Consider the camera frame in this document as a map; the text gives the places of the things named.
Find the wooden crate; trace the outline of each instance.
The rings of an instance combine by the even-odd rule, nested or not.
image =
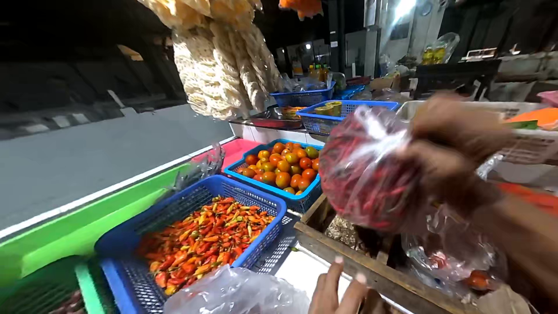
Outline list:
[[[363,273],[368,284],[379,293],[400,304],[414,314],[480,314],[473,305],[462,304],[457,298],[447,296],[387,265],[391,240],[385,238],[376,258],[368,257],[349,246],[324,235],[335,211],[324,194],[295,224],[300,245],[332,263],[336,256],[345,259],[344,271],[354,277]]]

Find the red chili pepper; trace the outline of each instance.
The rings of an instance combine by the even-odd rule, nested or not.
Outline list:
[[[182,269],[186,272],[186,275],[192,275],[196,271],[196,265],[194,264],[183,264]]]
[[[167,270],[167,268],[169,268],[174,261],[174,256],[167,256],[167,259],[161,264],[161,266],[159,266],[159,270]]]
[[[167,286],[167,273],[160,272],[155,275],[155,283],[161,288],[165,288]]]
[[[176,286],[178,286],[179,284],[183,283],[184,281],[186,281],[186,278],[172,278],[169,279],[169,281],[167,281],[168,284],[174,284]]]

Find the orange item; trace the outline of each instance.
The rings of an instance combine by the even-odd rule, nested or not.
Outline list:
[[[533,120],[537,120],[538,127],[541,127],[547,131],[553,130],[558,127],[558,108],[544,108],[525,112],[513,118],[507,119],[506,123]]]

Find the orange tomato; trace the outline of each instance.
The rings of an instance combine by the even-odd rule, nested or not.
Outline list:
[[[316,175],[317,173],[314,169],[306,169],[302,172],[302,177],[310,180],[310,182],[314,181]]]
[[[302,148],[297,148],[293,150],[293,153],[295,153],[300,159],[304,158],[304,157],[308,157],[308,154],[306,153],[306,151]]]
[[[299,165],[292,165],[291,166],[291,174],[301,174],[302,168]]]
[[[281,160],[283,159],[281,159],[281,155],[279,154],[273,154],[270,156],[270,163],[272,163],[274,166],[277,166],[277,163]]]
[[[275,151],[283,151],[283,149],[285,149],[285,145],[283,143],[275,143],[273,149]]]
[[[277,169],[279,169],[281,172],[288,172],[289,170],[291,170],[291,165],[288,164],[286,160],[281,160],[277,163]]]
[[[310,186],[311,181],[305,178],[299,180],[299,190],[305,191]]]
[[[308,157],[304,157],[300,159],[299,165],[303,169],[310,169],[312,168],[312,160]]]
[[[277,176],[273,172],[265,172],[262,175],[263,182],[267,184],[275,184],[276,177]]]
[[[320,169],[320,159],[316,158],[312,160],[312,169],[318,171]]]
[[[258,163],[258,156],[256,156],[256,155],[248,155],[248,156],[246,156],[246,159],[245,159],[244,161],[246,161],[246,163],[247,163],[248,165],[255,165],[255,164]]]
[[[295,153],[286,154],[285,160],[287,160],[287,162],[291,165],[299,163],[299,157]]]
[[[256,172],[252,168],[246,168],[242,171],[242,175],[245,177],[253,178],[256,175]]]
[[[270,152],[267,150],[260,150],[258,153],[258,158],[262,159],[262,158],[269,158],[270,157]]]
[[[286,172],[280,172],[275,178],[275,184],[278,188],[284,189],[291,183],[291,175]]]
[[[302,179],[301,175],[293,174],[291,177],[291,188],[298,188],[300,179]]]
[[[263,170],[265,172],[273,172],[275,170],[275,166],[272,163],[267,162],[263,164]]]

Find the plastic bag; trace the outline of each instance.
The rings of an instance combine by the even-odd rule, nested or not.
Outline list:
[[[207,156],[202,160],[197,163],[192,162],[185,172],[176,173],[174,185],[167,187],[165,194],[161,195],[155,203],[173,196],[176,192],[182,191],[201,179],[220,173],[225,159],[225,150],[219,143],[214,143],[212,146],[213,149],[208,151]]]
[[[207,274],[170,297],[165,314],[306,314],[306,293],[268,274],[229,265]]]
[[[419,167],[392,153],[410,140],[408,123],[385,107],[358,106],[320,152],[321,187],[351,223],[396,231],[419,199]]]

